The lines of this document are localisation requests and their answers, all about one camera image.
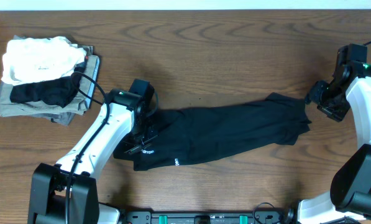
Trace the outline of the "black t-shirt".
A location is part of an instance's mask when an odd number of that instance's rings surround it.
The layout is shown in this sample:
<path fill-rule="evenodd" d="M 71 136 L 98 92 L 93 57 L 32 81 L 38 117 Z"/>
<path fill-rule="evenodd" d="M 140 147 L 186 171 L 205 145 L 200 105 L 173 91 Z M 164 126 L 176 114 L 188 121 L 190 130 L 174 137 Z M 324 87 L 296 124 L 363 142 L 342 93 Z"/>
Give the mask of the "black t-shirt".
<path fill-rule="evenodd" d="M 131 161 L 135 171 L 200 164 L 269 144 L 294 145 L 310 122 L 303 100 L 278 93 L 240 105 L 158 110 L 149 121 L 157 137 L 136 152 L 120 144 L 113 156 Z"/>

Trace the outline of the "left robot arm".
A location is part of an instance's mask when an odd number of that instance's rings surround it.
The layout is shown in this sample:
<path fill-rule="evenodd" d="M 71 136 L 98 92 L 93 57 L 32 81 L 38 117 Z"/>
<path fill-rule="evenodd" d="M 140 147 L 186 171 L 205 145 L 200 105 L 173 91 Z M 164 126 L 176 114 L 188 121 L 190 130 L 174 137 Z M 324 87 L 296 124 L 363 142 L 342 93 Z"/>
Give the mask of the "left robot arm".
<path fill-rule="evenodd" d="M 157 97 L 149 88 L 105 95 L 98 117 L 73 149 L 34 170 L 28 223 L 119 223 L 120 210 L 99 202 L 97 181 L 124 138 L 132 136 L 142 147 L 144 120 Z"/>

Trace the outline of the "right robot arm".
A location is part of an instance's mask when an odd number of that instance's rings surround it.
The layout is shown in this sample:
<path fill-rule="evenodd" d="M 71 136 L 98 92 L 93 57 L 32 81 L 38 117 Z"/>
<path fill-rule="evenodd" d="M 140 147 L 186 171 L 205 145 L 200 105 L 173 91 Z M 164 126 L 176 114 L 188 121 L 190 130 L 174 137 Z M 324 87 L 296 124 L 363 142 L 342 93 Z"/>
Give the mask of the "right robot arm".
<path fill-rule="evenodd" d="M 335 174 L 328 192 L 297 204 L 293 222 L 371 220 L 371 65 L 343 63 L 336 68 L 333 81 L 314 87 L 309 98 L 338 121 L 352 111 L 358 150 Z"/>

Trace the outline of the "beige folded garment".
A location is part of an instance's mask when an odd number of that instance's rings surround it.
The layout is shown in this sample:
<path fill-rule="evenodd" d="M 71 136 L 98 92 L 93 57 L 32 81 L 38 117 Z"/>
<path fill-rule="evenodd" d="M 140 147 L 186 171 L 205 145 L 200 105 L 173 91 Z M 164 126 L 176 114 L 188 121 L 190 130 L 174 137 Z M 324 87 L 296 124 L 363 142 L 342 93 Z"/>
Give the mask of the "beige folded garment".
<path fill-rule="evenodd" d="M 92 78 L 94 81 L 98 76 L 98 68 L 100 59 L 97 55 L 88 55 L 88 61 L 86 64 L 84 74 Z M 74 99 L 69 105 L 64 108 L 57 105 L 47 105 L 43 101 L 28 102 L 28 103 L 12 103 L 9 99 L 13 86 L 1 82 L 0 85 L 0 116 L 30 116 L 33 114 L 50 113 L 75 113 L 83 115 L 83 113 L 89 109 L 91 100 L 77 93 Z M 88 96 L 92 96 L 94 92 L 94 84 L 86 78 L 81 78 L 79 89 Z"/>

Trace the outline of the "black folded garment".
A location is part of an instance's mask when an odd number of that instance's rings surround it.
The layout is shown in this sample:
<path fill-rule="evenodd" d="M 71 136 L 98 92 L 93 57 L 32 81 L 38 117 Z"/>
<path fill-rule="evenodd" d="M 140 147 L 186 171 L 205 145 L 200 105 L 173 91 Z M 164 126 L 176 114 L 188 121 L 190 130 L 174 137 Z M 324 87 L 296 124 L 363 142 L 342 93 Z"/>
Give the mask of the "black folded garment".
<path fill-rule="evenodd" d="M 69 76 L 13 86 L 9 99 L 12 103 L 43 101 L 47 105 L 64 108 L 77 95 L 76 87 L 80 87 L 80 80 L 81 76 L 76 75 L 74 78 Z"/>

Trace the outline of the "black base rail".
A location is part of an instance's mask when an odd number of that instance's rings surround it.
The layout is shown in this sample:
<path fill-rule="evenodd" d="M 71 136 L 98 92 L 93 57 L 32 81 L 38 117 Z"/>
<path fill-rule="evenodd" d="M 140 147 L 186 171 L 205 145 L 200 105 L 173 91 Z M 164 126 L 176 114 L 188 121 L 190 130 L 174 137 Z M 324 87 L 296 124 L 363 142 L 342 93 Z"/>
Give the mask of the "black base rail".
<path fill-rule="evenodd" d="M 290 211 L 263 208 L 252 212 L 191 213 L 191 212 L 127 212 L 123 224 L 291 224 L 297 223 Z"/>

